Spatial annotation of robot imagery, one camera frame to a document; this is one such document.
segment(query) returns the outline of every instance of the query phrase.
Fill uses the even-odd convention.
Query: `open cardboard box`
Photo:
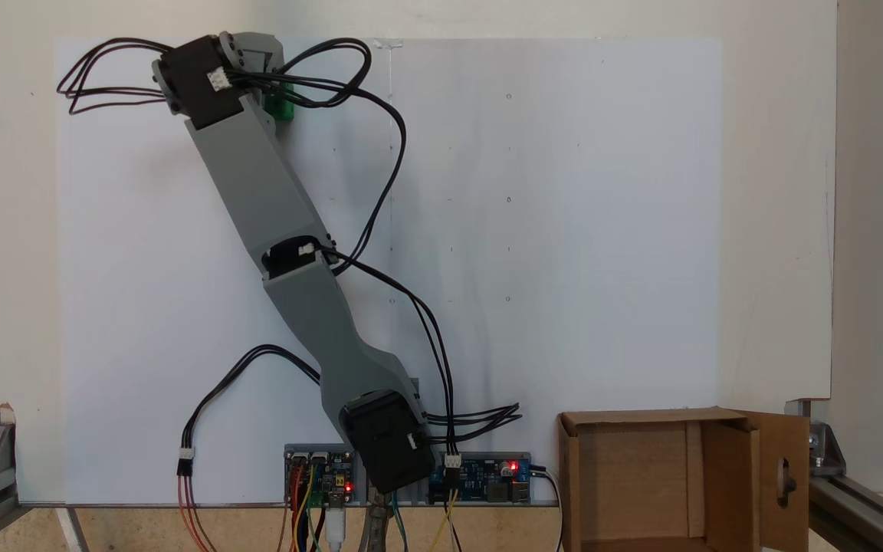
[[[729,409],[564,412],[567,552],[809,547],[809,419]]]

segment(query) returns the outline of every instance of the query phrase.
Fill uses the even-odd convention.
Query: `white connector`
[[[230,78],[227,78],[227,74],[224,73],[223,67],[217,67],[217,69],[207,73],[206,77],[209,78],[210,85],[213,87],[214,92],[227,90],[227,88],[231,87],[231,80]]]
[[[346,509],[330,508],[326,510],[326,542],[330,552],[340,552],[346,541]]]

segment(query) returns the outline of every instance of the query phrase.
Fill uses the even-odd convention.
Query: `circuit board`
[[[356,481],[356,458],[343,445],[287,445],[284,448],[285,502],[291,499],[294,478],[298,475],[298,489],[309,485],[309,474],[314,474],[309,506],[319,508],[329,504],[330,497],[341,497],[343,503],[353,502]]]
[[[428,504],[448,500],[445,467],[428,478]],[[457,502],[530,503],[530,455],[462,453]]]

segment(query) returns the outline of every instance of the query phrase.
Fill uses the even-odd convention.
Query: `orange wire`
[[[288,478],[288,482],[292,482],[294,479],[294,474],[297,472],[298,468],[295,468],[295,471],[292,472],[291,478]],[[281,508],[281,532],[277,534],[277,548],[274,549],[274,552],[281,552],[281,545],[284,544],[284,527],[288,522],[288,509],[291,507],[291,499],[284,503],[284,508]]]
[[[179,496],[179,516],[182,518],[182,524],[186,526],[186,531],[189,532],[189,536],[193,539],[193,542],[196,542],[196,546],[199,546],[202,552],[209,552],[203,547],[203,544],[196,537],[196,532],[189,526],[189,522],[186,520],[186,514],[182,509],[182,478],[178,478],[178,480],[179,483],[176,485],[176,495]]]
[[[199,520],[199,511],[196,510],[196,500],[193,498],[193,479],[186,478],[185,479],[185,495],[186,495],[186,505],[189,506],[189,523],[193,522],[193,518],[196,519],[196,525],[193,525],[193,530],[196,531],[199,529],[200,534],[203,535],[203,540],[206,541],[204,546],[210,548],[210,552],[217,552],[217,549],[213,546],[213,541],[210,540],[210,535],[206,534],[206,530],[203,528],[203,523]]]

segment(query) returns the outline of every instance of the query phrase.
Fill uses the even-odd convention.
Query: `cardboard flap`
[[[665,423],[689,422],[692,419],[702,421],[744,417],[742,413],[712,406],[709,409],[667,409],[667,411],[562,412],[560,419],[564,429],[573,437],[578,434],[578,426],[596,423]]]
[[[758,545],[758,431],[701,424],[707,545],[718,552],[754,552]]]
[[[579,489],[578,438],[568,436],[563,420],[557,427],[558,462],[560,462],[560,509],[564,532],[564,550],[581,549],[581,490]]]
[[[743,412],[760,434],[761,545],[809,549],[809,417]],[[786,493],[786,472],[796,488]]]

